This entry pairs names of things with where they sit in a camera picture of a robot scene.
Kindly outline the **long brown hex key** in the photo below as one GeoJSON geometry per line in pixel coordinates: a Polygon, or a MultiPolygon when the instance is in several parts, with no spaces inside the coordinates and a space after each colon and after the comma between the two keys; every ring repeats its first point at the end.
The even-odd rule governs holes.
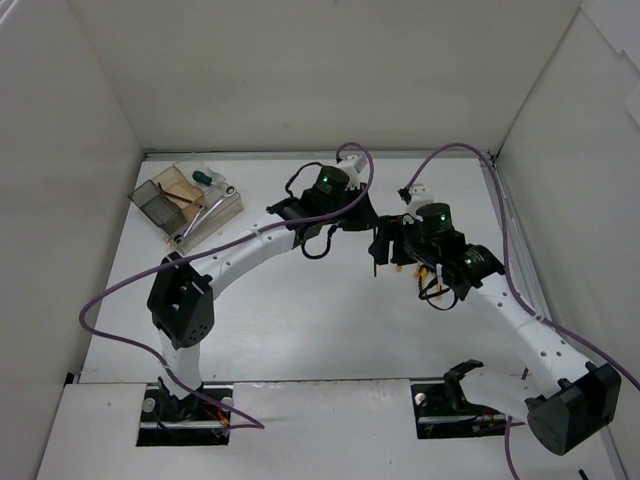
{"type": "Polygon", "coordinates": [[[372,257],[373,261],[373,277],[377,277],[377,236],[378,236],[378,228],[374,227],[372,230],[372,242],[368,248],[368,253],[372,257]]]}

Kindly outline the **yellow handled cutting pliers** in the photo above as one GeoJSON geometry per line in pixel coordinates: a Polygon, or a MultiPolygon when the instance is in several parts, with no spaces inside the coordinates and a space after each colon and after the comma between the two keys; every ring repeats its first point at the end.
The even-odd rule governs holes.
{"type": "Polygon", "coordinates": [[[395,266],[395,272],[402,275],[409,275],[415,287],[419,299],[424,298],[424,289],[429,278],[429,271],[420,264],[395,266]]]}

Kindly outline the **large silver ratchet wrench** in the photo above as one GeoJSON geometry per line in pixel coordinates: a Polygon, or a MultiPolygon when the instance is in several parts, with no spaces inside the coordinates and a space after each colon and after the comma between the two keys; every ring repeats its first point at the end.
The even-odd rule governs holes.
{"type": "Polygon", "coordinates": [[[216,200],[211,206],[209,206],[209,207],[202,206],[198,210],[198,212],[196,213],[196,216],[194,217],[194,219],[191,222],[191,224],[192,225],[196,225],[198,223],[202,223],[205,218],[211,216],[213,212],[216,212],[222,206],[222,204],[227,199],[231,198],[235,193],[236,193],[236,188],[234,186],[228,186],[224,190],[224,192],[222,193],[220,198],[218,200],[216,200]]]}

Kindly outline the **small silver ratchet wrench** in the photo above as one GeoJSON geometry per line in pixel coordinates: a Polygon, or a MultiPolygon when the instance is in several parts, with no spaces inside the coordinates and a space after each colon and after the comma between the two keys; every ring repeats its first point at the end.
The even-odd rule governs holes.
{"type": "Polygon", "coordinates": [[[198,210],[196,214],[194,215],[193,219],[189,222],[184,232],[176,237],[175,242],[177,244],[182,244],[190,236],[195,226],[198,224],[199,220],[201,219],[204,210],[205,210],[204,205],[198,206],[198,210]]]}

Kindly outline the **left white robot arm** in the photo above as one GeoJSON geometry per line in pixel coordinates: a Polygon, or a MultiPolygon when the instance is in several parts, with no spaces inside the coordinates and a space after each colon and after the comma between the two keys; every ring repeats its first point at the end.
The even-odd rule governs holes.
{"type": "Polygon", "coordinates": [[[199,344],[213,329],[214,301],[227,287],[267,260],[304,246],[327,225],[345,231],[374,227],[377,215],[360,180],[362,170],[353,162],[323,166],[301,196],[267,207],[248,239],[211,255],[202,273],[184,264],[156,275],[147,308],[168,366],[159,378],[163,405],[175,418],[191,418],[199,409],[199,344]]]}

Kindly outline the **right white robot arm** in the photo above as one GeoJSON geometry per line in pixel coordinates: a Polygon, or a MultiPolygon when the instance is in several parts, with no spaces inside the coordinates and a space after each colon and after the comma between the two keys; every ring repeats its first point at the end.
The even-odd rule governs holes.
{"type": "Polygon", "coordinates": [[[445,405],[464,412],[476,402],[501,400],[501,411],[525,421],[551,453],[564,455],[614,418],[621,377],[610,364],[596,365],[559,334],[526,311],[509,290],[506,268],[486,247],[470,244],[452,223],[446,203],[419,207],[415,214],[382,216],[369,252],[378,265],[417,264],[433,273],[420,286],[424,301],[443,284],[456,301],[467,304],[507,333],[533,375],[531,384],[507,387],[471,377],[482,368],[466,361],[445,375],[445,405]]]}

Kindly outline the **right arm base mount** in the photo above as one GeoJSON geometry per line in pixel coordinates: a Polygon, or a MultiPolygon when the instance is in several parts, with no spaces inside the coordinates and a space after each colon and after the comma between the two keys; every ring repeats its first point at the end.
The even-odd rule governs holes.
{"type": "Polygon", "coordinates": [[[419,440],[504,435],[506,416],[502,412],[482,405],[455,407],[442,382],[414,383],[410,389],[419,440]]]}

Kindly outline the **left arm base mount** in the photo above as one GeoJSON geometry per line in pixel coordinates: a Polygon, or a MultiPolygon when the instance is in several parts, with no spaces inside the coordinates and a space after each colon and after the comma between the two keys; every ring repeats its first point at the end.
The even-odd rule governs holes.
{"type": "Polygon", "coordinates": [[[231,413],[197,397],[172,400],[159,385],[145,389],[137,447],[223,447],[231,413]]]}

